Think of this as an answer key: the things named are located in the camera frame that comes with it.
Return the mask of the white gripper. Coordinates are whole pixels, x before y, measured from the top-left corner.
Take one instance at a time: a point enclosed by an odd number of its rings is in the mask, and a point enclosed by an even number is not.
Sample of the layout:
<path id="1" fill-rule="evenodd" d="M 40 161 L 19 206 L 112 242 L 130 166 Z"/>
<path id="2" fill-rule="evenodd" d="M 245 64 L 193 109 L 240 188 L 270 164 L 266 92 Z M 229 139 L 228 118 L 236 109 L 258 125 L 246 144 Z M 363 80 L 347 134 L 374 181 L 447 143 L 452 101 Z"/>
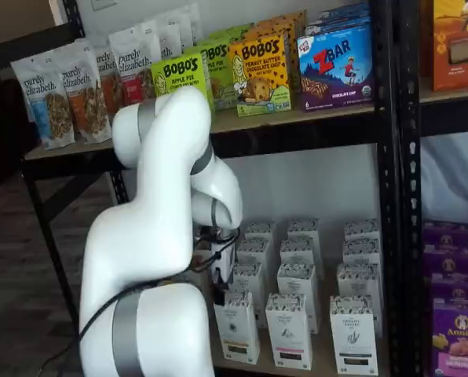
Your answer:
<path id="1" fill-rule="evenodd" d="M 235 240 L 212 245 L 214 261 L 210 267 L 210 274 L 214 283 L 212 286 L 213 301 L 217 306 L 225 305 L 226 287 L 223 283 L 228 283 L 232 275 L 235 260 L 234 248 Z"/>

